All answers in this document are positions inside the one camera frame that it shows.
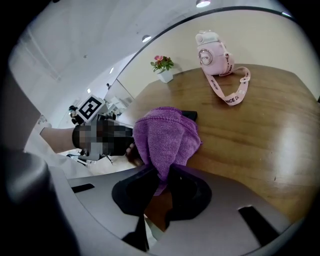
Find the flower pot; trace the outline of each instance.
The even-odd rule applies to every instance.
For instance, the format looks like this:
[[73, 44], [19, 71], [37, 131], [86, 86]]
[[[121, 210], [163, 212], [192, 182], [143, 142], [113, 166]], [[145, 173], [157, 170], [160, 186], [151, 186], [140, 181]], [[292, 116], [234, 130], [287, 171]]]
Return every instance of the flower pot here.
[[164, 83], [168, 83], [172, 79], [174, 79], [174, 75], [171, 73], [170, 70], [165, 70], [163, 72], [158, 73], [157, 75], [158, 75], [159, 79]]

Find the person's arm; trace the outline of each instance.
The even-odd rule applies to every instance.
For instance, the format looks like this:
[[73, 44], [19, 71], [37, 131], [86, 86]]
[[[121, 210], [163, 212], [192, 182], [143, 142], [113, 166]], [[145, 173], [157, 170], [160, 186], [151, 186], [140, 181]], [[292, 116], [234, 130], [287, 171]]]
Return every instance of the person's arm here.
[[72, 133], [75, 128], [55, 129], [43, 128], [40, 135], [49, 144], [55, 153], [61, 153], [75, 149], [72, 141]]

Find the wooden table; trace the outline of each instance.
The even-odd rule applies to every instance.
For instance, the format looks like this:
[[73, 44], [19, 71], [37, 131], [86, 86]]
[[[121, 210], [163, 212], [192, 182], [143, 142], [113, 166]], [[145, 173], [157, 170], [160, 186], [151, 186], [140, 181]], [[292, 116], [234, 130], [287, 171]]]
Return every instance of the wooden table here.
[[[187, 166], [237, 180], [297, 221], [308, 212], [320, 184], [320, 107], [294, 73], [239, 66], [250, 69], [251, 80], [236, 106], [224, 103], [197, 68], [176, 74], [168, 84], [150, 83], [119, 121], [134, 125], [160, 106], [197, 111], [203, 145]], [[240, 72], [216, 80], [229, 95], [242, 76]], [[159, 204], [169, 208], [169, 198], [153, 199], [148, 217], [164, 215], [165, 207]]]

